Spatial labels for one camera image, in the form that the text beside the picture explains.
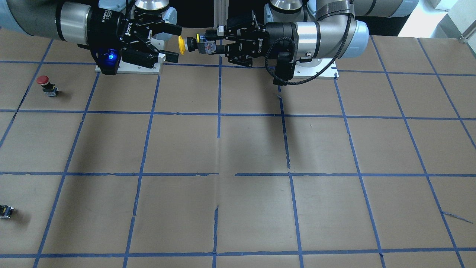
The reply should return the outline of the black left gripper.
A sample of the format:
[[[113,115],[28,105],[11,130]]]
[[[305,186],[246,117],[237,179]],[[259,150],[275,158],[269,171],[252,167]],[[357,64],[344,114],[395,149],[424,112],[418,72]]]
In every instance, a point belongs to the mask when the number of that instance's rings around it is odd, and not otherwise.
[[[251,67],[253,58],[277,59],[279,52],[290,52],[295,59],[298,35],[293,22],[261,25],[255,12],[250,11],[228,18],[226,25],[206,29],[204,40],[231,41],[231,44],[216,44],[214,55],[225,55],[230,63]]]

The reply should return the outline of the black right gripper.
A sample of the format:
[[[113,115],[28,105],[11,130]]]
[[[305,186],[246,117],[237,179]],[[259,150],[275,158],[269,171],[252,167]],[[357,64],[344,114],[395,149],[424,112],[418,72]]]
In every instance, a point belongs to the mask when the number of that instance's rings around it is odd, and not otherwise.
[[[182,26],[165,23],[161,13],[135,9],[134,17],[128,18],[121,12],[94,7],[89,12],[89,49],[92,47],[119,47],[132,45],[145,51],[152,36],[166,33],[182,34]],[[147,56],[150,63],[178,63],[179,54],[158,50]]]

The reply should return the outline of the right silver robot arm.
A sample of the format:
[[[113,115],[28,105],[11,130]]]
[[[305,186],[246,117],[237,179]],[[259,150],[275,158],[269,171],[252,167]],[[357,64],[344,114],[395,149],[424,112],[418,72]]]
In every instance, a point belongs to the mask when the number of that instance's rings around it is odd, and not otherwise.
[[[77,44],[105,75],[115,75],[121,62],[143,68],[177,63],[178,53],[152,42],[158,35],[180,36],[176,21],[168,0],[1,1],[2,27]]]

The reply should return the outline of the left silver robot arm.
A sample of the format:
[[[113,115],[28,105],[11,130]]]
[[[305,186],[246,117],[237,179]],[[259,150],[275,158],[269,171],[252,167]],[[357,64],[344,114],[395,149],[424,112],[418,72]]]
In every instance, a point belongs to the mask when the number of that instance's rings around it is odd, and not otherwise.
[[[367,25],[356,17],[404,17],[417,5],[417,0],[271,0],[264,24],[251,11],[183,43],[188,51],[224,55],[244,67],[258,57],[289,64],[351,58],[363,53],[369,38]]]

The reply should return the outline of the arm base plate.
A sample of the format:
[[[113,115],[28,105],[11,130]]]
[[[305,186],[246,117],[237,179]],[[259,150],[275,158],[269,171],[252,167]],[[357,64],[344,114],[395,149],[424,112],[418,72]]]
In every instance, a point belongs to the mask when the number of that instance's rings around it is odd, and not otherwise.
[[[117,74],[160,74],[163,62],[150,63],[147,56],[158,50],[164,50],[166,42],[164,40],[151,40],[150,47],[145,51],[139,50],[132,45],[122,45],[119,47],[104,47],[117,49],[121,52],[121,60]]]
[[[311,78],[320,72],[332,59],[313,59],[309,63],[296,62],[293,78],[291,81],[300,81]],[[338,79],[338,69],[335,63],[332,63],[323,73],[321,73],[317,79]]]

